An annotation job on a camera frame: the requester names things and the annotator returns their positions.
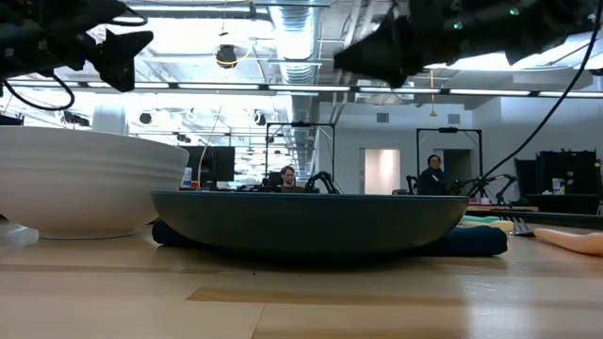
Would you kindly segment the fork with orange handle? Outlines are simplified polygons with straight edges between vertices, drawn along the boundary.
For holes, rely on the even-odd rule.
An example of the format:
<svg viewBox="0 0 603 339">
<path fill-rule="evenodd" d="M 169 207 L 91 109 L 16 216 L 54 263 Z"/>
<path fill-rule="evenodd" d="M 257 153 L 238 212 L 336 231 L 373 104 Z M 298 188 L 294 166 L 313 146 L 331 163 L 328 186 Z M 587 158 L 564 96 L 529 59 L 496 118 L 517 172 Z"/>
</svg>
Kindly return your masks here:
<svg viewBox="0 0 603 339">
<path fill-rule="evenodd" d="M 549 228 L 531 229 L 522 218 L 502 217 L 501 219 L 512 223 L 512 235 L 535 237 L 565 250 L 603 257 L 603 232 L 575 234 Z"/>
</svg>

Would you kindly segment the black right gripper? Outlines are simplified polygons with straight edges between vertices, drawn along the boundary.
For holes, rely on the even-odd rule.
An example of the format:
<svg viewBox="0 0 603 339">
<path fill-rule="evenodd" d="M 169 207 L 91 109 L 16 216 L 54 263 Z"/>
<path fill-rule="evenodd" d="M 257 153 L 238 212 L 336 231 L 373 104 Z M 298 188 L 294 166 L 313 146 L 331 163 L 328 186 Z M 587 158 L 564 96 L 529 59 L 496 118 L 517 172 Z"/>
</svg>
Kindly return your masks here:
<svg viewBox="0 0 603 339">
<path fill-rule="evenodd" d="M 400 88 L 418 66 L 500 52 L 507 0 L 408 0 L 378 27 L 334 54 L 334 67 Z"/>
</svg>

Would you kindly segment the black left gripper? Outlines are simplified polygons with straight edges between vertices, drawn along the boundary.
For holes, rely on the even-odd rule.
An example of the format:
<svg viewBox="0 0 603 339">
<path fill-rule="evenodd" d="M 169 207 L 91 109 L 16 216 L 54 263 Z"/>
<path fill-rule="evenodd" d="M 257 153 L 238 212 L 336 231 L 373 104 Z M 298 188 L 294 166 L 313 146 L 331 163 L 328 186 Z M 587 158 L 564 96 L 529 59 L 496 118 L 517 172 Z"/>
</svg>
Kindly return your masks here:
<svg viewBox="0 0 603 339">
<path fill-rule="evenodd" d="M 0 0 L 0 78 L 49 75 L 62 66 L 82 69 L 99 50 L 88 31 L 126 11 L 127 5 L 120 0 Z M 103 54 L 126 60 L 97 65 L 100 78 L 120 92 L 132 91 L 136 83 L 133 58 L 153 38 L 152 31 L 116 34 L 107 30 Z"/>
</svg>

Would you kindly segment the long ceiling light strip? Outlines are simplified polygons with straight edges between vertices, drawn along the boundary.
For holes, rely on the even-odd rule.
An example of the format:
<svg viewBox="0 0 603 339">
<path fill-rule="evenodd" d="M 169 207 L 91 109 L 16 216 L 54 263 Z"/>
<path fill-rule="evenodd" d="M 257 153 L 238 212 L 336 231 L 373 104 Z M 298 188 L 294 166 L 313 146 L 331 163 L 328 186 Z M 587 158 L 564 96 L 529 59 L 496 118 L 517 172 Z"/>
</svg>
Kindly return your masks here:
<svg viewBox="0 0 603 339">
<path fill-rule="evenodd" d="M 9 80 L 15 88 L 53 89 L 60 84 L 50 80 Z M 74 82 L 67 81 L 71 89 L 114 89 L 104 82 Z M 216 91 L 216 92 L 284 92 L 284 93 L 353 93 L 353 94 L 394 94 L 394 95 L 452 95 L 452 96 L 499 96 L 499 97 L 531 97 L 531 98 L 560 98 L 562 90 L 535 89 L 456 89 L 456 88 L 422 88 L 404 87 L 390 89 L 388 87 L 372 86 L 326 86 L 326 85 L 280 85 L 280 84 L 237 84 L 237 83 L 163 83 L 141 82 L 134 86 L 135 91 L 147 90 L 164 92 L 168 90 Z M 569 99 L 603 99 L 603 91 L 569 91 Z"/>
</svg>

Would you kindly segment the white column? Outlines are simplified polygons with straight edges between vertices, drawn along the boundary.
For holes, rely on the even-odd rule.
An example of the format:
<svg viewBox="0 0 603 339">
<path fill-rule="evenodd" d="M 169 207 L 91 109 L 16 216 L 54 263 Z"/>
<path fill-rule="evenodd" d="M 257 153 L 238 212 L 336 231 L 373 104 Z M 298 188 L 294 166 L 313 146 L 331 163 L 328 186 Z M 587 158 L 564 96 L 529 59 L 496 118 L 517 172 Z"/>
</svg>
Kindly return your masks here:
<svg viewBox="0 0 603 339">
<path fill-rule="evenodd" d="M 95 132 L 127 136 L 128 119 L 123 105 L 97 105 L 94 107 L 91 129 Z"/>
</svg>

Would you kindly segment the black rig frame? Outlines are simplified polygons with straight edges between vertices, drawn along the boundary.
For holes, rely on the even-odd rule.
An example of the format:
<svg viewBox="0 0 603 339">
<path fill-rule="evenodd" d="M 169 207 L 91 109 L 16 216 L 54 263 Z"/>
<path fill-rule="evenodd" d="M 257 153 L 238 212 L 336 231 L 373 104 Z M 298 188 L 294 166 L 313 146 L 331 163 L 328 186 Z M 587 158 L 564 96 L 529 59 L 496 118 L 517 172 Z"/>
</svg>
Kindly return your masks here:
<svg viewBox="0 0 603 339">
<path fill-rule="evenodd" d="M 334 141 L 334 137 L 335 137 L 335 124 L 331 123 L 331 122 L 307 122 L 307 121 L 293 121 L 293 122 L 268 122 L 266 124 L 266 131 L 265 131 L 265 137 L 264 137 L 264 141 L 265 141 L 265 169 L 264 169 L 264 176 L 265 178 L 269 177 L 269 169 L 268 169 L 268 162 L 269 162 L 269 145 L 271 143 L 271 139 L 273 138 L 273 134 L 269 131 L 269 129 L 272 126 L 278 126 L 278 130 L 281 130 L 283 126 L 288 126 L 288 127 L 293 127 L 293 128 L 312 128 L 315 127 L 318 131 L 317 134 L 324 134 L 324 132 L 322 131 L 323 127 L 330 127 L 332 129 L 332 134 L 329 136 L 328 134 L 326 134 L 326 138 L 330 138 L 331 139 L 331 150 L 330 150 L 330 159 L 331 159 L 331 166 L 332 166 L 332 171 L 328 172 L 326 170 L 321 170 L 321 171 L 317 171 L 314 174 L 312 174 L 310 177 L 308 177 L 305 181 L 305 191 L 306 192 L 314 192 L 314 193 L 318 193 L 318 189 L 316 188 L 316 182 L 322 182 L 322 184 L 324 185 L 324 187 L 327 190 L 328 194 L 340 194 L 340 191 L 337 189 L 337 185 L 334 179 L 334 171 L 335 171 L 335 141 Z"/>
<path fill-rule="evenodd" d="M 450 191 L 449 188 L 453 182 L 453 178 L 452 177 L 448 177 L 448 171 L 445 169 L 445 162 L 442 159 L 442 157 L 438 154 L 438 153 L 432 153 L 430 154 L 427 158 L 423 158 L 423 154 L 420 151 L 420 147 L 422 144 L 422 139 L 420 138 L 420 133 L 422 131 L 428 131 L 428 132 L 437 132 L 440 134 L 457 134 L 459 132 L 463 132 L 469 139 L 471 139 L 469 133 L 475 133 L 477 135 L 478 141 L 476 142 L 475 140 L 473 140 L 473 142 L 476 142 L 476 144 L 478 145 L 478 155 L 479 155 L 479 176 L 483 175 L 483 164 L 482 164 L 482 131 L 480 129 L 459 129 L 456 127 L 441 127 L 441 128 L 417 128 L 416 129 L 416 169 L 417 169 L 417 176 L 416 176 L 416 194 L 418 194 L 417 191 L 417 180 L 418 177 L 420 175 L 420 173 L 425 170 L 428 167 L 428 158 L 432 155 L 432 154 L 436 154 L 441 158 L 442 161 L 442 170 L 445 173 L 445 177 L 446 177 L 446 184 L 447 184 L 447 194 L 446 195 L 453 195 Z"/>
</svg>

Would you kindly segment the dark teal plate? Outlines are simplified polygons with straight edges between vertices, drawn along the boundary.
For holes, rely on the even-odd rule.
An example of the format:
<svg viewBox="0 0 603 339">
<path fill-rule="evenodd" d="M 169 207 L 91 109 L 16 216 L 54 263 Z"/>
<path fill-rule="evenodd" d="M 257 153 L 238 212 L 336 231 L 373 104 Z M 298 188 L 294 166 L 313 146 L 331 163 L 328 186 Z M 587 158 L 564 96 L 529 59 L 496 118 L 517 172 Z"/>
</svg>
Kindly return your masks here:
<svg viewBox="0 0 603 339">
<path fill-rule="evenodd" d="M 365 256 L 414 249 L 457 226 L 459 196 L 155 191 L 155 211 L 214 248 L 287 256 Z"/>
</svg>

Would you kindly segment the silver ceiling duct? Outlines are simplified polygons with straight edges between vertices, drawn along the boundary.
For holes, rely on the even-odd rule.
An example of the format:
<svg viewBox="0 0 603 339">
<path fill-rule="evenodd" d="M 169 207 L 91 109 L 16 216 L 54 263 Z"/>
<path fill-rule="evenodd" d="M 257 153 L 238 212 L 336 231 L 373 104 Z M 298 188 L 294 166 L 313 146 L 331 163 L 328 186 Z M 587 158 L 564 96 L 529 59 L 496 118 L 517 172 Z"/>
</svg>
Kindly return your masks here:
<svg viewBox="0 0 603 339">
<path fill-rule="evenodd" d="M 277 57 L 285 85 L 314 85 L 317 59 L 319 9 L 302 6 L 276 6 L 269 9 L 275 26 Z M 312 172 L 314 132 L 309 127 L 293 127 L 294 164 L 297 180 L 305 180 Z"/>
</svg>

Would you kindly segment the black monitor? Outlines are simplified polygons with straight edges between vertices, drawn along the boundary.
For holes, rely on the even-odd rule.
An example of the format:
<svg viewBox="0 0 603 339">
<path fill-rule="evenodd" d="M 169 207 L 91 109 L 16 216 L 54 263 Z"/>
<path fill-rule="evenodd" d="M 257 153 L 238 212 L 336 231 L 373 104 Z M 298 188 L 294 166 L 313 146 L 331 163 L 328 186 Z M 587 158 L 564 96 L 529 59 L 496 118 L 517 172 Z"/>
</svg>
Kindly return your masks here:
<svg viewBox="0 0 603 339">
<path fill-rule="evenodd" d="M 219 182 L 235 180 L 236 149 L 227 146 L 183 146 L 188 151 L 191 179 L 201 189 L 218 190 Z"/>
</svg>

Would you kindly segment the standing person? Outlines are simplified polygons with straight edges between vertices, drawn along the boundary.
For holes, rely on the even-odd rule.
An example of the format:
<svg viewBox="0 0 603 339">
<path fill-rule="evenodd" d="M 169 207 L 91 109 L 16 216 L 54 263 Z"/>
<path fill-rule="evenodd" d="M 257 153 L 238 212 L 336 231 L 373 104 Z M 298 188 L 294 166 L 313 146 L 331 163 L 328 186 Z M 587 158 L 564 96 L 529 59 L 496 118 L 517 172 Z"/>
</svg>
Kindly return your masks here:
<svg viewBox="0 0 603 339">
<path fill-rule="evenodd" d="M 442 196 L 447 194 L 445 173 L 442 170 L 441 158 L 432 154 L 428 158 L 428 167 L 424 169 L 417 180 L 419 195 Z"/>
</svg>

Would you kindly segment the white ceramic bowl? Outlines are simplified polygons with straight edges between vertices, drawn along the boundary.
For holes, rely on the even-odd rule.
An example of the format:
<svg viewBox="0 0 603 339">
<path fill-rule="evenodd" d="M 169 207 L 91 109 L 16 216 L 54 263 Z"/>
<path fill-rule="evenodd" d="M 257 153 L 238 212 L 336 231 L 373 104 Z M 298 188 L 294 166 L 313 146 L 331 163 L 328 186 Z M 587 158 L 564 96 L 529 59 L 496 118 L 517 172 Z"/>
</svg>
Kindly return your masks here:
<svg viewBox="0 0 603 339">
<path fill-rule="evenodd" d="M 130 235 L 179 188 L 182 148 L 92 131 L 0 126 L 0 215 L 46 239 Z"/>
</svg>

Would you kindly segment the seated person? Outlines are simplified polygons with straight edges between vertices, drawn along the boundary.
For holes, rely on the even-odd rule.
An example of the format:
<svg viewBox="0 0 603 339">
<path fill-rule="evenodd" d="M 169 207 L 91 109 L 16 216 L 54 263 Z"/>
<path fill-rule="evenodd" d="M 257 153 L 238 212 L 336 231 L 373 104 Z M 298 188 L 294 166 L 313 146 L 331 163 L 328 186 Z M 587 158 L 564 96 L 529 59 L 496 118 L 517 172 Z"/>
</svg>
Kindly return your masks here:
<svg viewBox="0 0 603 339">
<path fill-rule="evenodd" d="M 295 170 L 291 166 L 285 166 L 281 169 L 281 178 L 283 184 L 281 191 L 284 193 L 303 193 L 304 188 L 296 185 Z"/>
</svg>

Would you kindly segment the navy cloth napkin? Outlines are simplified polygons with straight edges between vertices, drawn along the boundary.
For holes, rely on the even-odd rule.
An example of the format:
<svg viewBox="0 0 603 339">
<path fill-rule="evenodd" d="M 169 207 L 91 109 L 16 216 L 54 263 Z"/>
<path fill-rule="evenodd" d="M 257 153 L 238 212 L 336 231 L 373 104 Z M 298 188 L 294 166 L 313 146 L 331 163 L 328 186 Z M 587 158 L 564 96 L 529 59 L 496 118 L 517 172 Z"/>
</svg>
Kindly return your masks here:
<svg viewBox="0 0 603 339">
<path fill-rule="evenodd" d="M 153 225 L 152 237 L 155 243 L 168 247 L 223 251 L 180 235 L 162 219 Z M 492 257 L 507 249 L 507 235 L 502 230 L 480 225 L 455 228 L 438 240 L 398 251 L 398 254 L 408 257 Z"/>
</svg>

